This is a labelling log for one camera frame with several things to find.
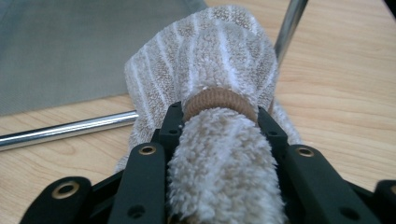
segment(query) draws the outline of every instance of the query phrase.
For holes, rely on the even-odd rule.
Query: metal rod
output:
[[[275,43],[275,53],[278,66],[282,64],[290,41],[293,38],[298,23],[300,22],[300,18],[303,16],[307,2],[308,0],[290,1],[288,11],[286,12],[285,19],[280,27],[279,35],[277,36]]]
[[[0,151],[134,124],[136,111],[0,136]]]

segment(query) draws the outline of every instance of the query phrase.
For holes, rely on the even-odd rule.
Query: screw hole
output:
[[[359,220],[361,218],[355,210],[348,207],[340,207],[340,213],[351,220]]]
[[[142,147],[139,149],[139,153],[147,156],[153,154],[156,150],[155,147]]]
[[[79,183],[71,180],[60,184],[56,189],[52,192],[52,198],[54,199],[65,199],[73,194],[75,194],[79,189]]]
[[[313,157],[315,154],[311,149],[308,149],[306,147],[297,148],[297,152],[300,156],[304,156],[304,157]]]
[[[128,210],[128,217],[131,219],[138,219],[145,215],[145,207],[142,205],[134,205]]]

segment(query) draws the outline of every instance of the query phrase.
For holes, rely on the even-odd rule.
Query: black bracket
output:
[[[91,186],[60,179],[35,199],[21,223],[168,223],[166,170],[182,133],[181,104],[169,106],[151,142],[132,150],[123,172]],[[290,223],[396,223],[396,180],[372,193],[345,181],[316,149],[289,146],[288,136],[259,107],[259,126],[272,146]]]

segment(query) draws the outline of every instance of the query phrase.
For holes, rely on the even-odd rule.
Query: silver metal bar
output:
[[[0,136],[0,151],[134,124],[136,111]]]
[[[278,66],[282,64],[286,51],[288,50],[291,39],[297,28],[300,18],[308,0],[291,0],[282,27],[280,27],[279,35],[275,43],[275,53]]]

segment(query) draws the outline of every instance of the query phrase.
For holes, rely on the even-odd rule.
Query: towel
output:
[[[301,139],[274,100],[275,52],[250,12],[210,7],[176,21],[128,61],[125,74],[139,115],[130,150],[149,142],[169,105],[182,104],[185,124],[168,169],[171,216],[188,223],[284,223],[258,106],[271,106],[290,144]]]

